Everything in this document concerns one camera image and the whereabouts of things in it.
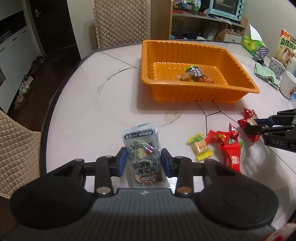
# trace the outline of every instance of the green cloth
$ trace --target green cloth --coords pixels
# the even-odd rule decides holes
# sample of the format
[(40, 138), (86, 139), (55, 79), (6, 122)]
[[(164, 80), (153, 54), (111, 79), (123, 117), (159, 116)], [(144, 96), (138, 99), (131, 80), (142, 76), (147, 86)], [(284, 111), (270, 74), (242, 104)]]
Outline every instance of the green cloth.
[(277, 90), (279, 89), (279, 80), (276, 78), (275, 73), (271, 69), (263, 67), (259, 63), (255, 63), (255, 75), (272, 85)]

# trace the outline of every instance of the door handle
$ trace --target door handle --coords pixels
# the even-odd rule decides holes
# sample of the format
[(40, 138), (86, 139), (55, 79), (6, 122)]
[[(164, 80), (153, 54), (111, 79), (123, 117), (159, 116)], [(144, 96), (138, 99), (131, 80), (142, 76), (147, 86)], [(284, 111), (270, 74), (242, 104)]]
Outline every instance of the door handle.
[(40, 14), (41, 12), (38, 12), (38, 9), (35, 9), (35, 16), (36, 17), (39, 17), (39, 14)]

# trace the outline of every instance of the red packaging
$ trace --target red packaging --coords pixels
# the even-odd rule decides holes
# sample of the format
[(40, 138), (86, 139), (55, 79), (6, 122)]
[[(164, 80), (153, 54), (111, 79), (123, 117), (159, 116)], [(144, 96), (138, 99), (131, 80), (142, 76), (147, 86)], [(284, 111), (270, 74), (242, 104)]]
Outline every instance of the red packaging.
[(285, 241), (296, 230), (296, 223), (287, 223), (281, 229), (268, 235), (264, 241)]
[(244, 119), (251, 118), (258, 119), (258, 115), (254, 110), (244, 108)]
[(236, 142), (239, 141), (239, 133), (237, 129), (229, 123), (229, 133), (230, 133), (230, 138), (236, 140)]
[[(253, 118), (238, 120), (237, 122), (239, 123), (239, 126), (243, 131), (245, 130), (247, 125), (257, 125), (256, 121)], [(260, 138), (260, 135), (249, 135), (249, 134), (246, 134), (246, 135), (253, 143), (258, 141)]]
[(205, 142), (207, 144), (226, 144), (230, 137), (230, 132), (222, 132), (217, 131), (214, 132), (212, 130), (209, 131), (207, 137), (205, 138)]
[(221, 145), (219, 144), (219, 148), (223, 154), (223, 163), (224, 165), (230, 167), (231, 169), (241, 172), (240, 165), (240, 143), (232, 143)]

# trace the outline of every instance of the cardboard box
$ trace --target cardboard box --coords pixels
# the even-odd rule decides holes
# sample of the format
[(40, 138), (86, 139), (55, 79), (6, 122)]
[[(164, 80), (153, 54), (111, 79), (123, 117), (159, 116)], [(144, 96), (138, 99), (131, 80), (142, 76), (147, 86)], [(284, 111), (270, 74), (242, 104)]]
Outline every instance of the cardboard box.
[(279, 45), (274, 58), (280, 61), (286, 67), (289, 63), (289, 60), (294, 56), (295, 49), (296, 38), (289, 34), (286, 30), (282, 29)]

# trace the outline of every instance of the round table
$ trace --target round table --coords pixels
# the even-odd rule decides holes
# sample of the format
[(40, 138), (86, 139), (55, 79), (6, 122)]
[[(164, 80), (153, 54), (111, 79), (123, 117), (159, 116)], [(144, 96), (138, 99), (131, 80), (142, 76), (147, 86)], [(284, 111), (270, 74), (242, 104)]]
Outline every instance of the round table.
[[(296, 155), (267, 147), (262, 139), (252, 144), (237, 120), (243, 119), (243, 107), (254, 109), (259, 118), (267, 118), (277, 111), (292, 109), (291, 102), (254, 75), (252, 55), (241, 45), (200, 43), (228, 49), (259, 87), (260, 94), (247, 94), (236, 104), (156, 102), (151, 87), (141, 82), (141, 44), (95, 51), (74, 68), (52, 100), (41, 138), (43, 172), (76, 158), (93, 162), (104, 155), (116, 155), (124, 146), (120, 132), (147, 122), (158, 124), (162, 148), (172, 156), (187, 156), (195, 161), (191, 147), (186, 145), (188, 139), (200, 132), (206, 135), (210, 129), (228, 131), (231, 123), (245, 143), (241, 171), (277, 194), (279, 209), (272, 224), (277, 229), (282, 227), (296, 208)], [(212, 158), (222, 161), (218, 146), (211, 148)], [(112, 182), (115, 188), (128, 187), (126, 175), (113, 177)], [(94, 177), (87, 177), (85, 188), (94, 191)], [(202, 189), (201, 177), (194, 177), (195, 192)]]

